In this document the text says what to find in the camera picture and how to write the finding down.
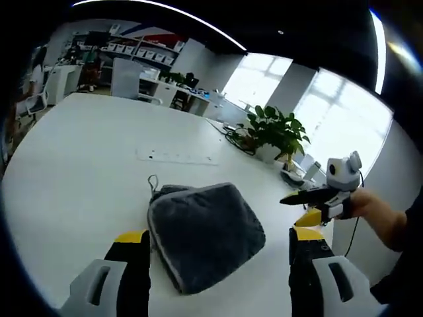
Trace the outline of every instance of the office chair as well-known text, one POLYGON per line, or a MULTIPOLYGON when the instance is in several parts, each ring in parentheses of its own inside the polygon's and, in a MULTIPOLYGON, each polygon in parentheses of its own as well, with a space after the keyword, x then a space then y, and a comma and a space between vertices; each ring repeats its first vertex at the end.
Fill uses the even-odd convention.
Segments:
MULTIPOLYGON (((195 88, 198 81, 199 79, 195 78, 193 73, 187 73, 183 84, 190 88, 195 88)), ((187 111, 188 109, 186 109, 186 107, 188 105, 188 99, 189 96, 185 92, 177 91, 172 100, 172 108, 187 111)))
POLYGON ((47 77, 46 82, 44 83, 44 86, 42 88, 42 91, 36 95, 36 101, 35 101, 35 105, 33 105, 31 108, 26 108, 26 111, 21 113, 18 118, 17 121, 19 122, 19 127, 21 126, 21 119, 23 117, 29 116, 31 117, 31 122, 30 124, 34 125, 37 122, 37 118, 36 118, 36 114, 38 112, 44 111, 47 108, 47 100, 48 100, 48 93, 47 93, 47 85, 49 83, 50 80, 50 76, 53 73, 54 67, 56 67, 56 65, 54 65, 47 77))
POLYGON ((113 59, 111 95, 115 97, 128 98, 132 100, 147 99, 161 105, 160 98, 139 93, 139 74, 142 65, 128 59, 113 59))

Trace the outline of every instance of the human arm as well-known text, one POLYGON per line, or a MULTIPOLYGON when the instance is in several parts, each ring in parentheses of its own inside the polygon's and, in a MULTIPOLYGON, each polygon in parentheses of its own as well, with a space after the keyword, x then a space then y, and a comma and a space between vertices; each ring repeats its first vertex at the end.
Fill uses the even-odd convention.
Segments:
POLYGON ((403 250, 406 213, 393 211, 386 202, 363 188, 352 193, 351 202, 353 217, 363 217, 388 248, 403 250))
POLYGON ((28 90, 24 94, 20 95, 17 98, 16 102, 21 102, 29 97, 32 97, 32 95, 34 94, 34 90, 35 90, 35 82, 30 81, 28 90))

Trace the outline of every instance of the sticker on table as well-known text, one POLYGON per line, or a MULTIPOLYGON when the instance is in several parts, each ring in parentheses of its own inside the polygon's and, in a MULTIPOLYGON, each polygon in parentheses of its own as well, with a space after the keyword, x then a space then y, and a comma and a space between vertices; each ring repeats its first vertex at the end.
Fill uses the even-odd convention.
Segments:
POLYGON ((150 162, 163 162, 187 165, 212 165, 217 166, 218 163, 211 155, 195 155, 191 153, 175 153, 171 151, 158 150, 135 150, 137 160, 150 162))

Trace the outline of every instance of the window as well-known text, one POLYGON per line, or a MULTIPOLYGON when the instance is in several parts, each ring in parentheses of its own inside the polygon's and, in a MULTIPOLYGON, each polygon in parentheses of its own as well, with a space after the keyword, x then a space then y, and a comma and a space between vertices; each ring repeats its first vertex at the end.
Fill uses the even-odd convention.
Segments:
POLYGON ((393 113, 376 97, 321 69, 294 110, 311 140, 304 151, 322 164, 358 151, 364 176, 370 171, 391 126, 393 113))
POLYGON ((291 62, 292 59, 284 57, 248 54, 223 89, 226 99, 250 111, 257 104, 265 106, 291 62))

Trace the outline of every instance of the human hand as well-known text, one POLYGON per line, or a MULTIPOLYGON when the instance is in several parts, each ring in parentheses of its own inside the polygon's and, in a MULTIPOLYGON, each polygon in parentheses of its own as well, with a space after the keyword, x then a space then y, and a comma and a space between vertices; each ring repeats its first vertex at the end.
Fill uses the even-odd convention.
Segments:
POLYGON ((376 195, 363 188, 357 188, 356 191, 351 194, 350 198, 352 218, 366 216, 379 200, 376 195))

